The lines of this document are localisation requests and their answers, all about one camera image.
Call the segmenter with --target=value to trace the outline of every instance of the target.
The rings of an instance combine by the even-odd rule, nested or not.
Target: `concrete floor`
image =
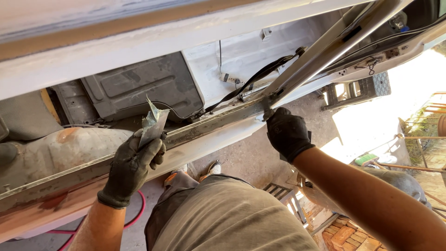
[[[328,130],[328,128],[336,128],[332,120],[334,113],[321,112],[320,107],[323,105],[325,105],[324,100],[317,99],[315,94],[309,94],[284,106],[293,114],[306,119],[308,129],[313,133],[312,142],[317,146],[323,146],[339,136],[337,130]],[[224,173],[243,178],[257,188],[263,188],[272,181],[286,184],[293,175],[292,167],[279,159],[279,153],[270,145],[266,131],[264,126],[252,136],[194,161],[189,173],[194,178],[198,178],[207,171],[209,164],[219,159]],[[124,230],[121,250],[145,250],[144,227],[158,197],[163,192],[162,184],[165,178],[166,175],[158,177],[141,188],[146,197],[146,209],[136,224]],[[140,208],[141,198],[139,194],[136,194],[127,208],[126,222],[137,215]],[[58,229],[73,230],[79,222],[80,219]],[[29,239],[0,243],[0,250],[55,251],[68,238],[69,236],[63,234],[41,234]]]

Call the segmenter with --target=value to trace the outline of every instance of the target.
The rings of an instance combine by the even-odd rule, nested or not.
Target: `sneaker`
[[[176,173],[176,172],[179,172],[179,171],[187,172],[188,166],[189,166],[189,164],[186,164],[184,166],[180,166],[177,169],[173,170],[171,173]]]
[[[222,164],[219,160],[215,161],[207,170],[207,174],[220,174],[222,173]]]

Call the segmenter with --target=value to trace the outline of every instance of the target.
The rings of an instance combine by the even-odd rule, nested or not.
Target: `glove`
[[[155,170],[163,162],[166,146],[154,139],[138,152],[142,129],[135,132],[116,151],[111,163],[108,181],[98,192],[98,201],[104,205],[122,209],[130,203],[130,197],[144,184],[149,169]]]
[[[293,164],[294,159],[303,151],[315,147],[310,143],[308,130],[301,116],[291,115],[291,112],[283,107],[267,121],[268,139],[271,145],[288,161]]]

